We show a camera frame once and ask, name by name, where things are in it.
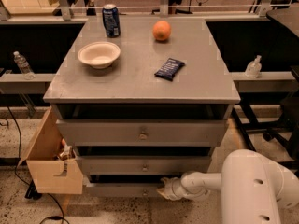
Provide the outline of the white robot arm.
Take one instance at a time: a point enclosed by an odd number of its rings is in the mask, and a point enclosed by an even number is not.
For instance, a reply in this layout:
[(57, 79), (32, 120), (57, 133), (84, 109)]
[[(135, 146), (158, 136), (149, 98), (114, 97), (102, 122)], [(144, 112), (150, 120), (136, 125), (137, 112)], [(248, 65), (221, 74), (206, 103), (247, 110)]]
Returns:
[(219, 173), (186, 172), (162, 179), (167, 200), (203, 201), (221, 193), (222, 224), (281, 224), (279, 210), (299, 203), (299, 179), (281, 164), (247, 149), (230, 153)]

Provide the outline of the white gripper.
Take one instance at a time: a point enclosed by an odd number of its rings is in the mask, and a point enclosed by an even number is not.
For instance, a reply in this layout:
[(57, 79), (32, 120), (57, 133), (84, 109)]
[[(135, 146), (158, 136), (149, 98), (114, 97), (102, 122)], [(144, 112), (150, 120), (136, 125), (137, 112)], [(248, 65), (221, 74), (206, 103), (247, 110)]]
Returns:
[(182, 199), (186, 194), (186, 189), (181, 185), (179, 178), (162, 177), (164, 188), (157, 188), (156, 191), (167, 200), (177, 201)]

